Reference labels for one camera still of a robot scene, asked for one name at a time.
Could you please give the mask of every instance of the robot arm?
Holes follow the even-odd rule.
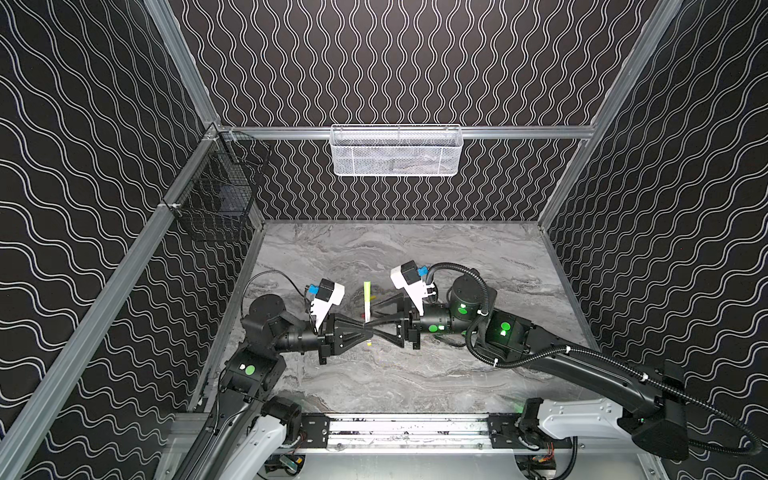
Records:
[[[406,290],[410,300],[401,294],[380,303],[379,308],[394,305],[396,313],[379,312],[369,323],[328,313],[330,305],[341,300],[338,284],[329,280],[323,281],[325,292],[320,299],[327,305],[313,304],[319,323],[288,313],[277,295],[254,300],[243,319],[245,346],[227,364],[214,411],[174,480],[252,478],[276,449],[295,442],[299,435],[297,406],[279,399],[265,404],[286,366],[280,353],[317,351],[322,365],[328,356],[344,353],[373,335],[400,347],[411,342],[419,349],[422,333],[462,333],[468,351],[482,362],[500,368],[527,366],[603,397],[579,402],[529,399],[514,423],[503,422],[499,431],[492,431],[492,439],[497,435],[506,442],[536,449],[555,439],[579,435],[631,438],[643,450],[672,460],[686,459],[688,445],[732,455],[755,455],[762,450],[760,438],[742,422],[687,395],[682,372],[671,362],[656,369],[629,366],[586,349],[530,320],[494,308],[496,291],[485,285],[477,270],[454,263],[432,268],[436,266],[463,273],[453,283],[447,303],[436,302],[436,289],[431,293],[427,290],[433,286],[434,271],[408,262],[392,270],[392,279]],[[396,333],[374,328],[385,323],[395,323]],[[744,431],[750,446],[730,449],[689,441],[685,402],[695,403]],[[247,440],[230,458],[249,427]]]

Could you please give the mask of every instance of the black wire basket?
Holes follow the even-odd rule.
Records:
[[[172,208],[184,231],[199,242],[247,240],[256,186],[247,162],[225,150],[208,152]]]

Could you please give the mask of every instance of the black wavy-patterned wall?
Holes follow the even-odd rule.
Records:
[[[768,2],[688,0],[550,235],[601,348],[768,432]],[[688,410],[693,437],[744,445]],[[766,478],[693,450],[671,478]]]
[[[174,223],[24,478],[152,478],[248,245],[195,243]]]
[[[204,128],[139,0],[0,0],[0,438]]]
[[[281,141],[265,156],[238,140],[233,151],[263,162],[257,203],[273,220],[536,221],[577,144],[466,141],[453,177],[338,177],[327,141]]]
[[[224,124],[588,124],[654,0],[171,0]]]

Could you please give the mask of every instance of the gray marble surface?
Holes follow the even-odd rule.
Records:
[[[346,286],[342,305],[332,312],[360,318],[362,282],[372,282],[380,300],[396,292],[389,279],[394,266],[452,261],[477,268],[498,290],[496,306],[524,316],[553,333],[586,345],[535,225],[272,223],[267,228],[254,273],[278,269],[303,289],[323,277]],[[457,273],[441,271],[441,292]],[[302,312],[302,300],[279,275],[263,276],[246,291],[246,308],[264,293],[281,295],[289,311]],[[239,322],[224,359],[244,338]],[[316,353],[284,354],[287,368],[275,392],[305,411],[321,412],[515,412],[525,399],[557,400],[596,395],[550,375],[528,369],[486,366],[464,348],[422,336],[422,349],[400,349],[374,337],[318,364]]]

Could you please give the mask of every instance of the black cable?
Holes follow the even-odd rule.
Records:
[[[686,394],[685,391],[681,389],[667,385],[666,383],[663,383],[663,382],[659,382],[656,379],[648,378],[646,373],[640,372],[630,367],[626,363],[621,362],[620,360],[616,360],[615,358],[607,356],[603,353],[600,353],[597,350],[584,348],[583,346],[559,345],[559,346],[552,346],[548,349],[543,349],[542,351],[535,353],[534,355],[526,356],[525,358],[522,358],[520,360],[515,360],[514,362],[498,362],[496,359],[491,359],[483,355],[482,353],[478,352],[475,349],[475,346],[472,345],[472,332],[476,328],[478,328],[478,325],[482,320],[483,318],[480,316],[472,320],[472,323],[469,324],[464,334],[464,343],[467,346],[467,350],[469,350],[469,352],[476,359],[480,360],[481,362],[487,365],[493,365],[501,369],[514,369],[519,366],[523,366],[528,363],[535,362],[536,360],[540,360],[545,357],[555,355],[557,353],[561,353],[565,355],[578,354],[578,355],[590,356],[592,358],[602,361],[603,363],[607,363],[608,365],[614,366],[619,370],[622,370],[623,372],[626,372],[627,374],[635,377],[636,379],[639,379],[641,382],[645,382],[648,385],[656,387],[662,392],[670,393],[671,395],[676,396],[679,399],[684,400],[685,402],[693,403],[700,409],[707,410],[709,413],[712,413],[716,417],[719,417],[722,420],[725,420],[726,422],[730,423],[732,426],[741,430],[744,433],[744,435],[746,435],[750,439],[750,442],[751,442],[751,445],[749,446],[749,448],[724,447],[722,445],[717,445],[709,442],[701,442],[699,440],[693,440],[693,439],[688,441],[689,445],[692,445],[693,447],[697,447],[699,449],[708,450],[710,452],[719,452],[719,453],[726,453],[729,455],[738,455],[738,456],[741,456],[741,455],[752,456],[752,455],[757,455],[758,453],[763,451],[763,441],[760,439],[759,436],[757,436],[755,432],[753,432],[748,426],[746,426],[739,419],[725,412],[721,412],[717,407],[715,407],[714,405],[711,405],[710,403],[707,403],[703,400],[697,399],[693,396]]]
[[[279,270],[266,270],[260,273],[257,273],[256,275],[252,276],[250,280],[248,280],[248,283],[245,284],[245,288],[243,288],[243,297],[240,299],[240,314],[242,316],[245,316],[245,292],[248,290],[248,286],[251,282],[253,282],[255,279],[259,278],[262,275],[267,275],[268,273],[279,273],[280,275],[286,277],[286,280],[290,282],[290,284],[293,286],[293,289],[298,293],[303,299],[304,299],[304,308],[306,308],[306,292],[301,293],[301,290],[299,290],[299,287],[296,286],[296,284],[293,282],[293,280],[290,279],[289,276],[287,276],[285,273],[279,271]]]
[[[435,263],[431,267],[429,267],[429,270],[427,271],[427,276],[424,280],[424,282],[427,285],[432,284],[432,279],[435,278],[435,272],[438,270],[454,270],[456,272],[464,273],[465,275],[472,278],[477,284],[480,286],[480,290],[482,291],[482,312],[485,314],[484,316],[481,316],[479,318],[488,318],[487,315],[490,314],[489,310],[491,309],[491,297],[488,294],[488,285],[485,284],[485,281],[480,277],[477,273],[473,272],[472,269],[467,268],[466,266],[459,265],[458,263],[451,263],[451,262],[440,262]],[[437,290],[429,296],[429,299],[431,303],[434,303],[437,301]]]
[[[578,437],[571,437],[571,442],[573,442],[571,460],[568,461],[568,466],[565,467],[565,470],[563,470],[560,475],[554,477],[552,480],[565,480],[571,474],[571,472],[573,472],[574,467],[576,466],[576,455],[578,455]]]

